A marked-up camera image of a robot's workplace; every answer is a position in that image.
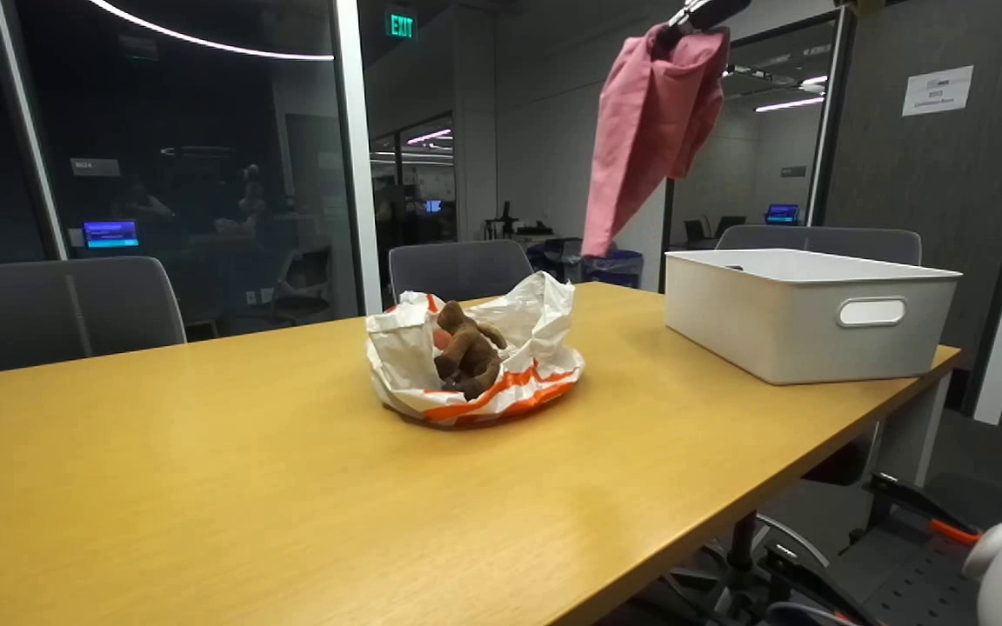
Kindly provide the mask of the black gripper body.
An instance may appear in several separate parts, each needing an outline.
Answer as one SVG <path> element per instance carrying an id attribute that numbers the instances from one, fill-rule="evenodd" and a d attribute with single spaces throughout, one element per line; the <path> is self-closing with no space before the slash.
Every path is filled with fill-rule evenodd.
<path id="1" fill-rule="evenodd" d="M 657 28 L 654 46 L 671 53 L 687 30 L 707 30 L 741 15 L 753 0 L 683 0 L 683 8 Z"/>

